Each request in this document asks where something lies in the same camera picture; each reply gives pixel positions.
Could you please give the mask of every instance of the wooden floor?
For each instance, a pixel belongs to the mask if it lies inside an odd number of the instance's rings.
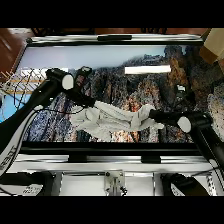
[[[168,28],[167,34],[203,34],[207,28]],[[141,28],[95,28],[96,34],[135,34]],[[11,71],[13,64],[28,37],[34,36],[32,31],[16,33],[12,28],[0,28],[0,72]]]

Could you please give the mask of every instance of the black frame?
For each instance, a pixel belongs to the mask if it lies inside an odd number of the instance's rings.
[[[49,41],[34,42],[27,39],[27,45],[15,65],[15,71],[27,47],[46,46],[81,46],[81,45],[195,45],[202,46],[202,41],[123,41],[131,40],[132,35],[120,35],[113,40],[105,35],[98,41]],[[22,154],[30,155],[149,155],[149,156],[201,156],[194,143],[92,143],[92,142],[27,142],[23,141]]]

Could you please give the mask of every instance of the rock-patterned surface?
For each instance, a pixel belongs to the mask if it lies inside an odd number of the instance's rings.
[[[164,49],[165,57],[143,55],[132,58],[118,67],[95,69],[85,80],[82,92],[99,101],[129,111],[137,111],[146,103],[166,112],[208,111],[209,102],[212,116],[217,120],[216,123],[221,124],[220,119],[224,115],[223,100],[218,94],[217,86],[223,82],[223,73],[217,64],[208,65],[204,62],[199,56],[199,49],[198,46],[186,46],[184,55],[181,46],[168,45]],[[124,74],[124,68],[127,66],[167,64],[171,66],[171,72],[167,74]],[[185,87],[187,96],[181,95],[182,93],[178,95],[177,85]],[[73,105],[73,102],[61,94],[49,108],[69,112]],[[217,108],[218,115],[212,107]],[[70,116],[72,115],[41,111],[26,133],[25,140],[102,141],[84,131],[76,131],[69,121]],[[115,132],[112,135],[112,141],[191,142],[189,136],[180,129],[168,125],[159,131],[150,127],[140,132]]]

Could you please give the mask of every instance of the white cloth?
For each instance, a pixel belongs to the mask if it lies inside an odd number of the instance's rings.
[[[71,112],[76,113],[81,109],[82,107],[74,106]],[[76,130],[84,130],[93,137],[111,141],[111,134],[116,131],[142,131],[149,126],[163,129],[163,124],[149,118],[151,109],[155,108],[146,104],[137,112],[130,112],[96,101],[93,108],[89,107],[80,113],[72,114],[70,121],[76,126]]]

